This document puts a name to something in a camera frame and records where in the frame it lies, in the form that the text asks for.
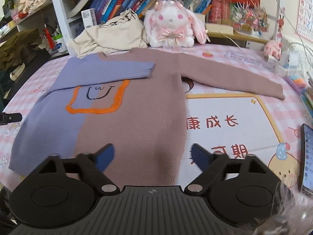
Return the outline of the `purple and mauve sweater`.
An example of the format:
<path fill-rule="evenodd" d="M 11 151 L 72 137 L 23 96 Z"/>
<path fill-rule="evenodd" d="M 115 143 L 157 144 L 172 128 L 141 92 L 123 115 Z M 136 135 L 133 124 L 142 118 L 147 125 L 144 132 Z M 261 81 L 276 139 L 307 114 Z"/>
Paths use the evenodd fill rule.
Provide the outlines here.
<path fill-rule="evenodd" d="M 15 137 L 10 169 L 27 176 L 48 156 L 73 158 L 106 144 L 106 175 L 119 187 L 174 185 L 185 150 L 182 78 L 284 99 L 280 84 L 248 70 L 184 53 L 133 48 L 70 58 Z"/>

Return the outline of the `white wristband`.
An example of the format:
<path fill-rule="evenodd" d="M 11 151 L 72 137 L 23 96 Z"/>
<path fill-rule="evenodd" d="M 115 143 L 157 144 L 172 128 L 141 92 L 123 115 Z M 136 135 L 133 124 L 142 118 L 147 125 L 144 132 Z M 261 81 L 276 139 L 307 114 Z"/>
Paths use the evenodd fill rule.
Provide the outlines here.
<path fill-rule="evenodd" d="M 12 81 L 16 81 L 16 79 L 20 77 L 20 75 L 24 72 L 24 70 L 25 70 L 25 63 L 22 63 L 10 73 L 10 79 Z"/>

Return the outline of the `pink checkered cartoon table mat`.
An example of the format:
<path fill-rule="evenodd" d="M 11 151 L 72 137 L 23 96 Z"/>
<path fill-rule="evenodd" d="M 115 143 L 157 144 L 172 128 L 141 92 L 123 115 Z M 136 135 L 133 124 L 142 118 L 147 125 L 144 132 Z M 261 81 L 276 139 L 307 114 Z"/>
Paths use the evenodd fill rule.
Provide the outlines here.
<path fill-rule="evenodd" d="M 198 55 L 194 55 L 191 48 L 185 52 L 175 49 L 157 50 L 210 60 L 203 50 Z M 62 58 L 62 65 L 58 67 L 59 74 L 70 58 Z M 224 153 L 236 160 L 255 154 L 288 187 L 298 185 L 298 139 L 300 126 L 305 123 L 302 102 L 281 77 L 265 70 L 249 67 L 244 70 L 280 84 L 284 99 L 210 87 L 186 77 L 182 78 L 187 133 L 185 150 L 174 185 L 186 187 L 200 174 L 200 169 L 191 160 L 191 146 L 195 143 L 212 153 Z M 37 100 L 54 84 L 59 74 L 54 77 L 53 83 L 40 77 L 33 84 L 26 84 L 19 92 L 22 101 L 11 101 L 6 108 L 9 113 L 19 112 L 23 116 L 21 122 L 1 127 L 1 184 L 9 190 L 14 190 L 26 177 L 9 167 L 15 137 Z"/>

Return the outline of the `olive green garment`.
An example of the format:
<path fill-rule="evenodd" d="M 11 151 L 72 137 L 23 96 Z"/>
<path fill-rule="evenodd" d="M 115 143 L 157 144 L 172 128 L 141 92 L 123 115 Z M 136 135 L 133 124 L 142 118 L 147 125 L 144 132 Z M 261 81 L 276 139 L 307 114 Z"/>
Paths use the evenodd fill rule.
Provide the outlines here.
<path fill-rule="evenodd" d="M 39 29 L 27 29 L 16 33 L 1 45 L 1 70 L 6 70 L 21 58 L 21 50 L 34 43 L 40 36 Z"/>

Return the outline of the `red tassel ornament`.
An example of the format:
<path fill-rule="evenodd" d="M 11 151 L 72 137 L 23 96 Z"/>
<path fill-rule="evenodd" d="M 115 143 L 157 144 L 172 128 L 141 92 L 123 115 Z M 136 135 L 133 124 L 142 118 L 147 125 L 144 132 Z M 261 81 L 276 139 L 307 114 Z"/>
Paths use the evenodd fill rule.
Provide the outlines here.
<path fill-rule="evenodd" d="M 53 34 L 53 28 L 48 25 L 48 24 L 44 24 L 44 29 L 43 29 L 44 33 L 45 33 L 45 37 L 48 40 L 49 43 L 49 48 L 50 49 L 54 49 L 55 44 L 54 41 L 52 39 L 52 34 Z"/>

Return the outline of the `smartphone with lit screen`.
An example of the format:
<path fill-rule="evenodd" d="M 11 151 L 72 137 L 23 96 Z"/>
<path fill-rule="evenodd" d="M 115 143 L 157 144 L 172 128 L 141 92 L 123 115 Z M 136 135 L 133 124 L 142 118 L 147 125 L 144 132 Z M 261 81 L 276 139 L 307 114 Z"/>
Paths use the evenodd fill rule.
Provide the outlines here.
<path fill-rule="evenodd" d="M 313 132 L 312 128 L 302 124 L 300 149 L 300 174 L 298 188 L 305 194 L 312 196 L 313 191 Z"/>

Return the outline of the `stack of notebooks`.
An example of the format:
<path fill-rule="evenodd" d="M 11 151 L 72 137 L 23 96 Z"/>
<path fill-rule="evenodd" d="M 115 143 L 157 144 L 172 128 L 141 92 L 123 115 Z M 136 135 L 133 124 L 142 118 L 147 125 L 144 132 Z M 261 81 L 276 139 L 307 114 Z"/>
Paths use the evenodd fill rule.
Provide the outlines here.
<path fill-rule="evenodd" d="M 310 72 L 306 74 L 308 78 L 304 76 L 300 69 L 289 69 L 284 80 L 299 95 L 309 114 L 309 122 L 312 124 L 312 74 Z"/>

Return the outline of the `white box with barcode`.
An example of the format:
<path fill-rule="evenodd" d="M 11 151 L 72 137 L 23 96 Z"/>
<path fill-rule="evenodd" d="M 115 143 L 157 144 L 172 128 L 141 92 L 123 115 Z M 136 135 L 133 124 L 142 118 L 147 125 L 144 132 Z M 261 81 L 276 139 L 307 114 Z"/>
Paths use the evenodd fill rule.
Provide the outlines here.
<path fill-rule="evenodd" d="M 83 25 L 85 29 L 97 25 L 97 19 L 94 8 L 81 11 Z"/>

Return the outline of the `small pink pig figure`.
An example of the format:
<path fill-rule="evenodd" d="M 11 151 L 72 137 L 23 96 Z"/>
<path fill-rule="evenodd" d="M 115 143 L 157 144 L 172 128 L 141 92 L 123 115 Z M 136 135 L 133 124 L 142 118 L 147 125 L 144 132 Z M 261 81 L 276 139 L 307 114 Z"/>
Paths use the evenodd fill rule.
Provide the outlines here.
<path fill-rule="evenodd" d="M 276 60 L 281 58 L 282 43 L 275 40 L 269 40 L 264 47 L 264 56 L 273 56 Z"/>

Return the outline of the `cream cloth tote bag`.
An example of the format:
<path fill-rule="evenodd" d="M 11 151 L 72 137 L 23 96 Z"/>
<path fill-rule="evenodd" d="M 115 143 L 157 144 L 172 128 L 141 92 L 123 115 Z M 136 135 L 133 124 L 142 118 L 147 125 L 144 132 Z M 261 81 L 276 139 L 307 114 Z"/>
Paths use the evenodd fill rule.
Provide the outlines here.
<path fill-rule="evenodd" d="M 132 48 L 146 48 L 146 31 L 138 15 L 128 9 L 106 23 L 85 29 L 68 43 L 78 58 L 102 52 L 105 55 Z"/>

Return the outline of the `white pink bunny plush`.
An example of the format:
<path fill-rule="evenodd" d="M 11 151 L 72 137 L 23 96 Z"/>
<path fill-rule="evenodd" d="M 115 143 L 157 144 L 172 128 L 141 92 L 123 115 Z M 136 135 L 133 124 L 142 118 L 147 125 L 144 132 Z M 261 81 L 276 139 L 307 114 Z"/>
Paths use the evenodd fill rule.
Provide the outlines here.
<path fill-rule="evenodd" d="M 144 18 L 148 44 L 153 48 L 189 48 L 209 41 L 205 24 L 178 0 L 158 0 Z"/>

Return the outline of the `colourful sparkly ornament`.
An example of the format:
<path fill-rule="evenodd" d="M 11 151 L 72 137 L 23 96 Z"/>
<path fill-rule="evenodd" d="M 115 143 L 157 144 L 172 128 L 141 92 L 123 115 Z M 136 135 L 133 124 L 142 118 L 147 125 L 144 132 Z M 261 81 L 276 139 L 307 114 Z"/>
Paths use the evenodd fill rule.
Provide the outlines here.
<path fill-rule="evenodd" d="M 259 4 L 233 3 L 230 10 L 230 20 L 235 31 L 260 37 L 268 32 L 268 14 Z"/>

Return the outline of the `red boxed book set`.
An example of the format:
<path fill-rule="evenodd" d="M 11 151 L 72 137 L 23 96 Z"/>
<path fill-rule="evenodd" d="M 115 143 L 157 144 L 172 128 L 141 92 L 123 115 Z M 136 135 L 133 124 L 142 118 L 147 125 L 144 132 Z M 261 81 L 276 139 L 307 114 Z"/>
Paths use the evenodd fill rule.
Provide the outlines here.
<path fill-rule="evenodd" d="M 261 0 L 212 0 L 207 21 L 234 27 L 239 25 L 246 9 L 253 9 L 260 3 Z"/>

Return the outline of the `alphabet wall poster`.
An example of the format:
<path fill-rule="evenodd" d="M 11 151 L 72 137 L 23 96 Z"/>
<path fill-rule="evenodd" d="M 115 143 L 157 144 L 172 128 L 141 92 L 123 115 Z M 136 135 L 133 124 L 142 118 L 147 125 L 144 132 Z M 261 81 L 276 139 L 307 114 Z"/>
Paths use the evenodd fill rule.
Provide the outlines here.
<path fill-rule="evenodd" d="M 299 0 L 296 33 L 310 42 L 313 38 L 312 12 L 312 0 Z"/>

